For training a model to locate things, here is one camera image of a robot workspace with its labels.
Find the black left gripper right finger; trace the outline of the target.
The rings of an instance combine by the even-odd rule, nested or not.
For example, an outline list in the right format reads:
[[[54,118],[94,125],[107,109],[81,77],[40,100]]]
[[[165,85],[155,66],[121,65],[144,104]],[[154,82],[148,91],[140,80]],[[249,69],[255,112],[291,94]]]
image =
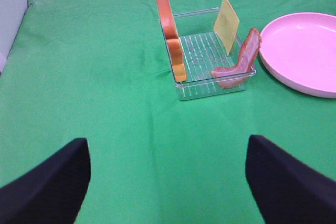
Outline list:
[[[335,223],[335,181],[262,135],[249,137],[245,175],[265,223]]]

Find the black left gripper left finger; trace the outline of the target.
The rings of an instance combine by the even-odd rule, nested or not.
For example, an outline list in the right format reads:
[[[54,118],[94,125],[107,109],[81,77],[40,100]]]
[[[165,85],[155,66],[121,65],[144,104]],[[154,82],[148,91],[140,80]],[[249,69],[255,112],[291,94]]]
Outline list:
[[[1,223],[74,223],[90,178],[87,139],[76,138],[1,187]]]

